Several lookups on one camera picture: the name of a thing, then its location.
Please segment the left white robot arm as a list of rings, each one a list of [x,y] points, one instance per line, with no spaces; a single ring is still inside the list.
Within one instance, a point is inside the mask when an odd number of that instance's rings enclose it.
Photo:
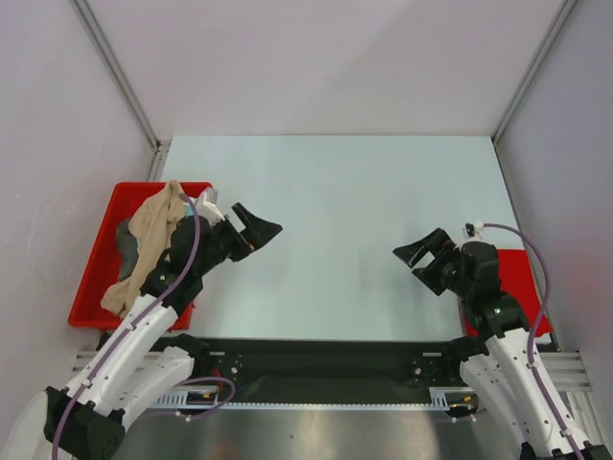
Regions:
[[[133,423],[178,384],[218,382],[205,343],[182,334],[147,367],[155,342],[203,289],[204,276],[239,262],[283,228],[241,204],[239,231],[216,205],[191,206],[180,219],[128,315],[96,355],[62,388],[47,387],[19,416],[1,450],[4,459],[110,459]]]

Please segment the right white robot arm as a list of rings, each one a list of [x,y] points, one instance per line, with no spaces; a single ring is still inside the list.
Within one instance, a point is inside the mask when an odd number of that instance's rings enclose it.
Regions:
[[[498,249],[469,223],[455,243],[441,228],[394,255],[437,295],[454,293],[474,336],[447,342],[443,376],[466,384],[507,436],[519,459],[609,459],[574,419],[545,368],[519,301],[502,288]]]

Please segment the beige t shirt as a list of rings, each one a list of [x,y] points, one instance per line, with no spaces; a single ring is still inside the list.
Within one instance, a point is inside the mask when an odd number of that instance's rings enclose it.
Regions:
[[[178,221],[186,216],[183,194],[179,182],[169,181],[133,214],[127,230],[136,240],[136,264],[129,276],[106,290],[101,300],[103,309],[119,317],[125,317],[130,311],[146,277],[156,267],[163,251],[170,247],[170,236]]]

